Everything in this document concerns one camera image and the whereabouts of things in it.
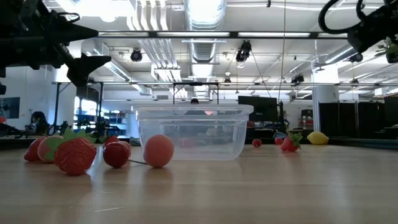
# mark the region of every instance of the plastic bin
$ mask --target plastic bin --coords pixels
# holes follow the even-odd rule
[[[173,160],[231,160],[242,152],[250,105],[136,105],[141,146],[156,134],[174,143]]]

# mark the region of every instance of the yellow lemon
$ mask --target yellow lemon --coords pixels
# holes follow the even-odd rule
[[[325,145],[328,144],[329,138],[319,131],[314,131],[307,136],[307,139],[315,145]]]

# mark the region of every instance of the ceiling beam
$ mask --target ceiling beam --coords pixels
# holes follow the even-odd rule
[[[171,30],[104,30],[96,38],[117,39],[303,39],[303,40],[346,40],[346,34],[331,35],[323,32],[303,31],[171,31]]]

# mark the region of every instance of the strawberry leaf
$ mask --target strawberry leaf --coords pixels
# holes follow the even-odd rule
[[[86,137],[86,130],[82,129],[75,134],[75,138],[85,138]]]
[[[63,138],[65,141],[72,140],[75,138],[75,133],[70,128],[67,128],[63,134]]]
[[[96,142],[96,138],[92,138],[92,137],[85,137],[85,139],[87,139],[89,142],[91,142],[92,144],[94,144]]]
[[[98,138],[98,140],[99,140],[101,143],[104,143],[104,142],[106,141],[106,136],[101,136],[101,137]]]

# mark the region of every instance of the red object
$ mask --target red object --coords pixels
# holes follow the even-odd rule
[[[260,147],[262,145],[262,142],[260,139],[255,139],[253,140],[252,144],[254,147]]]
[[[24,155],[24,159],[29,162],[34,162],[34,161],[40,161],[40,157],[37,154],[37,150],[39,149],[40,143],[45,138],[38,138],[35,141],[32,142],[32,144],[29,146],[28,150],[26,151],[26,154]]]
[[[69,175],[82,175],[88,170],[97,154],[97,148],[84,138],[76,138],[59,145],[54,154],[54,164]]]
[[[120,168],[129,159],[129,149],[120,142],[112,142],[106,146],[103,157],[107,165]]]
[[[275,138],[275,144],[276,145],[281,145],[284,142],[284,139],[282,138]]]
[[[118,141],[117,143],[124,145],[127,150],[129,151],[129,157],[131,156],[131,145],[128,142],[125,141]]]
[[[280,149],[282,151],[289,151],[289,152],[295,152],[299,146],[294,146],[294,142],[290,140],[290,137],[286,137],[282,145],[280,146]]]
[[[145,144],[144,160],[152,167],[166,166],[173,158],[173,142],[164,135],[152,136]]]
[[[108,144],[112,143],[112,142],[118,142],[119,139],[116,136],[110,136],[109,138],[106,139],[105,141],[105,147],[108,146]]]

